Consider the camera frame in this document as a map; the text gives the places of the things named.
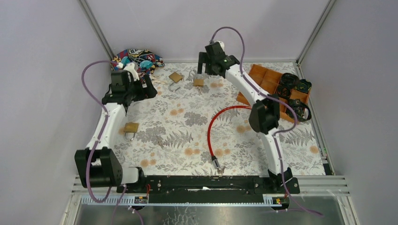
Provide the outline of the small metal key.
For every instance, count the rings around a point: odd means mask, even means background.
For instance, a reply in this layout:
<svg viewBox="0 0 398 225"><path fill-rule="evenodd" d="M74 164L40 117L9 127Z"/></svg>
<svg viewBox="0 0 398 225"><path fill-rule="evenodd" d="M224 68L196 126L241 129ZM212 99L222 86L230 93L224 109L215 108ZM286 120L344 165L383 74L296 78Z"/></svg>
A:
<svg viewBox="0 0 398 225"><path fill-rule="evenodd" d="M158 144L162 149L164 148L164 141L163 141L163 139L162 139L160 136L157 137L157 144Z"/></svg>

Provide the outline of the small brass padlock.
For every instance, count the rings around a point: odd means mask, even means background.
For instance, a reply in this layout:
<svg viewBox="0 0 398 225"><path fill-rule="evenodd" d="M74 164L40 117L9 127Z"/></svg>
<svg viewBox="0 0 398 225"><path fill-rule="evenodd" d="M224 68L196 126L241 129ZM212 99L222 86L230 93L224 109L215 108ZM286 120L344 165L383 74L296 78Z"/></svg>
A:
<svg viewBox="0 0 398 225"><path fill-rule="evenodd" d="M197 71L193 70L190 72L190 75L192 75L192 85L194 87L203 87L204 86L203 74L200 74Z"/></svg>

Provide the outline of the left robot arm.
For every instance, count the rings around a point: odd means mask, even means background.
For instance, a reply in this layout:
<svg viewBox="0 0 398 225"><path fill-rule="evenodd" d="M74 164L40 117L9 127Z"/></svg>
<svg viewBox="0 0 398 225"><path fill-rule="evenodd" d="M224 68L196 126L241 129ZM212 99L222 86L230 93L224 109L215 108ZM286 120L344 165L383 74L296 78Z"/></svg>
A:
<svg viewBox="0 0 398 225"><path fill-rule="evenodd" d="M127 110L132 102L157 95L150 76L144 72L116 70L111 73L111 83L101 100L101 115L93 137L83 150L74 155L78 174L84 188L117 187L122 184L135 193L145 188L138 167L125 168L117 159L113 147L121 135L128 131Z"/></svg>

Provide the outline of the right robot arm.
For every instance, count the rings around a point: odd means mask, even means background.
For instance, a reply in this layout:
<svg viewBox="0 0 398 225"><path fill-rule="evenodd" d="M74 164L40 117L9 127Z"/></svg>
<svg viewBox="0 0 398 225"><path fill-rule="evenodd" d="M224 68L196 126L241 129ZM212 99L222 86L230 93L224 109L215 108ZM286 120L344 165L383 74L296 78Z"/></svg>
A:
<svg viewBox="0 0 398 225"><path fill-rule="evenodd" d="M205 52L199 53L198 73L219 75L231 82L251 106L249 124L260 134L268 156L269 187L275 193L290 192L288 182L292 181L291 169L283 160L279 144L280 104L277 95L271 95L261 88L243 69L233 55L224 52L223 42L211 41Z"/></svg>

